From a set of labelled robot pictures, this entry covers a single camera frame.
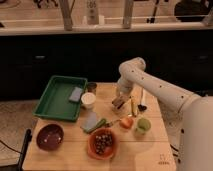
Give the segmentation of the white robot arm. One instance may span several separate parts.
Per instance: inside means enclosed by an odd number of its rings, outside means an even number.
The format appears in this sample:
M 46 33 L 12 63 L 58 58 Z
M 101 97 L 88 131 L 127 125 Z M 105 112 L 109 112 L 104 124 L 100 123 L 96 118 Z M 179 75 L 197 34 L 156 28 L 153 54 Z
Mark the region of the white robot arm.
M 133 85 L 144 88 L 183 116 L 176 171 L 213 171 L 213 96 L 200 96 L 145 72 L 143 58 L 119 65 L 116 96 L 130 95 Z

